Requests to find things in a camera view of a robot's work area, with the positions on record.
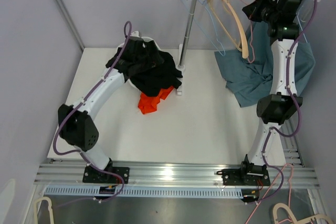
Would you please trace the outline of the beige wooden hanger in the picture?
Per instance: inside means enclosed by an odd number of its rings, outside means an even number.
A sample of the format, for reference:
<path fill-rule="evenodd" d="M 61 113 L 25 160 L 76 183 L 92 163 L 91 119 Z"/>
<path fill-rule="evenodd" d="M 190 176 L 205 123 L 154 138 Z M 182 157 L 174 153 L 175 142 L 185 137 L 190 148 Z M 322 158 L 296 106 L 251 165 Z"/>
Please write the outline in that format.
<path fill-rule="evenodd" d="M 237 38 L 231 34 L 228 28 L 226 28 L 225 23 L 222 21 L 220 17 L 220 14 L 216 11 L 215 7 L 216 1 L 218 1 L 221 4 L 224 13 L 227 14 L 229 20 L 233 22 L 233 26 L 236 28 L 236 31 L 238 32 Z M 231 0 L 206 0 L 206 3 L 208 4 L 211 13 L 214 15 L 220 28 L 226 34 L 230 42 L 234 45 L 235 49 L 237 49 L 241 53 L 243 59 L 247 59 L 249 57 L 249 49 L 245 30 L 243 28 L 242 22 L 237 12 L 235 11 L 230 1 Z"/>

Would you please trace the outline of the black t shirt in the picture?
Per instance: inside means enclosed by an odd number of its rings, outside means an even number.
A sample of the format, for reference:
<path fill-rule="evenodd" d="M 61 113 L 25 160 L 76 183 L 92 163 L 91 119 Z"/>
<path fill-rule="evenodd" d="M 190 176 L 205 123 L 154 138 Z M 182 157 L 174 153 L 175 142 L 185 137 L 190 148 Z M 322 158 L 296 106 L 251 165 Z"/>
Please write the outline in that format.
<path fill-rule="evenodd" d="M 157 67 L 130 78 L 131 82 L 146 96 L 157 97 L 162 89 L 179 88 L 183 78 L 182 72 L 177 70 L 172 55 L 165 51 L 159 51 L 164 62 Z"/>

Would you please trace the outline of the orange t shirt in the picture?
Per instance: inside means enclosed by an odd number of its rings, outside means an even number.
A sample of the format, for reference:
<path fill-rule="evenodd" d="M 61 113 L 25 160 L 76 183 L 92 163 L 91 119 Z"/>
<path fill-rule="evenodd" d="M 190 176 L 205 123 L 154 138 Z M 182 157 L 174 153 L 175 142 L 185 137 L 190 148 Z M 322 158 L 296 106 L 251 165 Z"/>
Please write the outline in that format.
<path fill-rule="evenodd" d="M 171 86 L 168 89 L 161 89 L 157 96 L 149 97 L 143 92 L 140 94 L 138 108 L 142 114 L 149 114 L 157 111 L 158 104 L 161 100 L 166 100 L 170 93 L 174 90 Z"/>

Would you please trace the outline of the pink wire hanger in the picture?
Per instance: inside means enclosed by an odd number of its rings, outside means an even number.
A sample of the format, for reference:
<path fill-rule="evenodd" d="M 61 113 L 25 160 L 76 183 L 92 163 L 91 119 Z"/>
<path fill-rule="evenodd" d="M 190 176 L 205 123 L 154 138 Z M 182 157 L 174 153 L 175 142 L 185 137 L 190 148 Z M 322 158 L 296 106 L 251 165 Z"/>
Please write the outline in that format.
<path fill-rule="evenodd" d="M 246 3 L 244 0 L 240 0 L 240 1 L 241 1 L 243 4 L 247 5 L 247 3 Z M 254 47 L 253 47 L 253 27 L 254 27 L 254 24 L 255 24 L 255 23 L 253 23 L 252 21 L 250 21 L 250 25 L 249 25 L 249 31 L 250 31 L 250 37 L 249 37 L 250 41 L 249 41 L 249 46 L 250 46 L 250 48 L 251 48 L 253 58 L 250 59 L 249 57 L 247 57 L 247 61 L 248 61 L 249 64 L 254 63 L 255 58 L 256 58 L 256 57 L 255 57 L 255 50 L 254 50 Z"/>

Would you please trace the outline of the grey blue t shirt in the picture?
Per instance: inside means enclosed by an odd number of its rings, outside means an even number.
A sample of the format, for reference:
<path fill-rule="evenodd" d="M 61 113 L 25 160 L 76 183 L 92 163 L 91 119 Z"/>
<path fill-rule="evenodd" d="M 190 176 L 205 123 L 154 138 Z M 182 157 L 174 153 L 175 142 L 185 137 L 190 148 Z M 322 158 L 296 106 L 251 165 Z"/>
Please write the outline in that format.
<path fill-rule="evenodd" d="M 272 86 L 273 57 L 266 23 L 255 23 L 253 27 L 253 47 L 255 61 L 249 64 L 234 50 L 214 52 L 221 76 L 226 80 L 226 88 L 234 95 L 240 107 L 256 104 L 268 96 Z M 246 33 L 248 42 L 250 32 Z M 316 61 L 311 45 L 299 42 L 295 58 L 295 83 L 298 94 L 302 94 L 315 67 Z"/>

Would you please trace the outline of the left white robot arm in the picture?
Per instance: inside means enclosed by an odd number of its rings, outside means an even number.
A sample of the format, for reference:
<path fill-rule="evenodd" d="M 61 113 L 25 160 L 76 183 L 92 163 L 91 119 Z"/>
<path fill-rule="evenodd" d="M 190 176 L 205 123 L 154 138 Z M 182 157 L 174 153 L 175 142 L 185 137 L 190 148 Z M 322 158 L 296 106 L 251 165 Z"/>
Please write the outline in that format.
<path fill-rule="evenodd" d="M 160 48 L 150 37 L 131 36 L 106 63 L 100 79 L 90 91 L 71 105 L 58 109 L 58 129 L 53 143 L 59 138 L 74 147 L 87 165 L 95 169 L 95 177 L 106 183 L 113 176 L 113 162 L 98 145 L 99 131 L 94 120 L 111 97 L 127 80 L 161 65 Z"/>

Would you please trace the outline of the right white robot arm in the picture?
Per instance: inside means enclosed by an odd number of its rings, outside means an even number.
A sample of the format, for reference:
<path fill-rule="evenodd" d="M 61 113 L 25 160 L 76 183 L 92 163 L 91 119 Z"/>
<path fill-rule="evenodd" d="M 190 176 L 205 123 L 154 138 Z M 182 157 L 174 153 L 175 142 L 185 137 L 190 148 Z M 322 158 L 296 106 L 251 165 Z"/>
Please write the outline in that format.
<path fill-rule="evenodd" d="M 273 57 L 270 94 L 257 103 L 259 125 L 253 145 L 238 171 L 244 184 L 267 179 L 266 158 L 271 138 L 279 134 L 285 120 L 297 112 L 303 99 L 295 84 L 295 55 L 299 26 L 296 11 L 302 0 L 255 0 L 243 7 L 244 14 L 253 22 L 265 22 Z"/>

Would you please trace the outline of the beige hanger on floor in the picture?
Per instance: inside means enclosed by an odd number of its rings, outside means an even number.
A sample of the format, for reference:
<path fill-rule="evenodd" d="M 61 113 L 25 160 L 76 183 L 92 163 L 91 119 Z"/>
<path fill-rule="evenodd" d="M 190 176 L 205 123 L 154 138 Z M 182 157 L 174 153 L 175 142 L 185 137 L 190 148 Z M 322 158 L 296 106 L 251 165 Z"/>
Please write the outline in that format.
<path fill-rule="evenodd" d="M 279 210 L 284 210 L 288 216 L 287 219 L 280 219 L 278 217 L 278 211 Z M 294 213 L 292 212 L 292 210 L 290 209 L 290 207 L 286 204 L 283 203 L 278 203 L 276 204 L 273 209 L 272 209 L 272 217 L 274 220 L 275 224 L 279 224 L 279 223 L 285 223 L 285 222 L 289 222 L 289 223 L 293 223 L 293 224 L 305 224 L 305 223 L 313 223 L 313 221 L 319 221 L 319 220 L 323 220 L 325 223 L 330 223 L 330 224 L 334 224 L 333 220 L 326 215 L 323 214 L 316 214 L 310 217 L 306 217 L 303 219 L 297 219 L 296 216 L 294 215 Z"/>

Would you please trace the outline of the left black mount plate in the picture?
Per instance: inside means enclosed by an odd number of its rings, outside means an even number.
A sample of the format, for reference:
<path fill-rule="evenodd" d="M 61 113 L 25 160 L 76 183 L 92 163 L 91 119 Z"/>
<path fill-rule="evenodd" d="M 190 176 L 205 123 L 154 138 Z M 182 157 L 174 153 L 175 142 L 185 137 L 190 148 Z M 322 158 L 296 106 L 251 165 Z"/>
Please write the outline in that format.
<path fill-rule="evenodd" d="M 119 175 L 123 178 L 125 184 L 128 183 L 130 173 L 128 167 L 108 167 L 105 171 Z M 85 168 L 82 182 L 91 184 L 120 184 L 121 180 L 115 176 L 99 172 L 91 166 L 88 166 Z"/>

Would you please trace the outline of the black mount plate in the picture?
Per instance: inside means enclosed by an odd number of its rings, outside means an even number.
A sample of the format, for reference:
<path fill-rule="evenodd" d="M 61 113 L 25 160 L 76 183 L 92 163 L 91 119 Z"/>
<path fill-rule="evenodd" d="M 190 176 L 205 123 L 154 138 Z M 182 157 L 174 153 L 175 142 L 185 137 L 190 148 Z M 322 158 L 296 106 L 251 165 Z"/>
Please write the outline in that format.
<path fill-rule="evenodd" d="M 241 169 L 222 169 L 216 172 L 225 186 L 270 186 L 268 171 L 264 174 L 248 173 Z"/>
<path fill-rule="evenodd" d="M 128 183 L 130 173 L 128 167 L 108 167 L 105 171 L 119 175 L 123 178 L 125 184 Z M 120 184 L 121 180 L 115 176 L 99 172 L 91 166 L 88 166 L 85 168 L 82 182 L 91 184 Z"/>

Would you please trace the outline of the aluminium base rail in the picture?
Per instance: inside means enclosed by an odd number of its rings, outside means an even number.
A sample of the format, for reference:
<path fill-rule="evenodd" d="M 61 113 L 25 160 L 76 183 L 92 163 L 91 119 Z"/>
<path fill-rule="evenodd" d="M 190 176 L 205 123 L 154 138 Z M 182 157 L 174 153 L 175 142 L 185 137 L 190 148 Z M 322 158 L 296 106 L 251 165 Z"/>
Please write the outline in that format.
<path fill-rule="evenodd" d="M 50 185 L 112 185 L 83 183 L 82 177 L 88 167 L 79 159 L 48 159 L 42 163 L 35 177 L 35 184 Z M 170 164 L 150 162 L 113 161 L 113 167 L 128 167 L 129 180 L 126 186 L 138 187 L 178 187 L 178 188 L 254 188 L 256 186 L 225 186 L 218 170 L 240 169 L 239 165 L 213 164 Z M 312 168 L 295 165 L 285 168 L 280 174 L 280 167 L 268 168 L 270 185 L 282 188 L 319 188 L 317 175 Z"/>

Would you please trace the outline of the right black mount plate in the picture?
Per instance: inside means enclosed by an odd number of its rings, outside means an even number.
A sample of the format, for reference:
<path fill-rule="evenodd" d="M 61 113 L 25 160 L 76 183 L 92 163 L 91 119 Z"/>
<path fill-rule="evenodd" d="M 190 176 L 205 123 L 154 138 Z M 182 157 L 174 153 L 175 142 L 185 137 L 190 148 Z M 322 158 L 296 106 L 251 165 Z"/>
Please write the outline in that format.
<path fill-rule="evenodd" d="M 216 172 L 225 186 L 270 186 L 268 171 L 264 174 L 248 173 L 241 169 L 222 169 Z"/>

